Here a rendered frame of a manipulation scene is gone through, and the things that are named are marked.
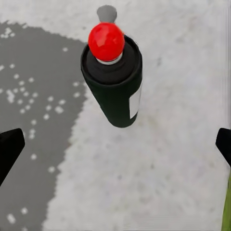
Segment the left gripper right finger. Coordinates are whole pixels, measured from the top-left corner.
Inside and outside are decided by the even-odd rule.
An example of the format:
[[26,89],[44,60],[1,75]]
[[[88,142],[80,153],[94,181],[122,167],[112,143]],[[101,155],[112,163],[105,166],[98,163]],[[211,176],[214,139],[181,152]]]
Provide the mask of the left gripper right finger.
[[226,128],[219,129],[216,146],[231,166],[231,130]]

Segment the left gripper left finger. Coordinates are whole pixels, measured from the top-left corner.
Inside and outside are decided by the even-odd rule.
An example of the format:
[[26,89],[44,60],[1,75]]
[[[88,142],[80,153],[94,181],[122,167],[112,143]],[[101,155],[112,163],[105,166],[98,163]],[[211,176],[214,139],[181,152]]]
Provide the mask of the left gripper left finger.
[[24,147],[25,139],[22,129],[17,128],[0,134],[0,185]]

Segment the insectifuge atomizer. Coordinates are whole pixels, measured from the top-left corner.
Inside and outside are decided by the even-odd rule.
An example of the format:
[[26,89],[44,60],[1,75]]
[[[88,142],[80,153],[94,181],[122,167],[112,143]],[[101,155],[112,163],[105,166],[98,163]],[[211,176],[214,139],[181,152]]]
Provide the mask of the insectifuge atomizer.
[[109,122],[128,127],[137,118],[142,85],[142,55],[138,45],[114,23],[118,10],[99,7],[100,23],[88,36],[80,57],[85,83]]

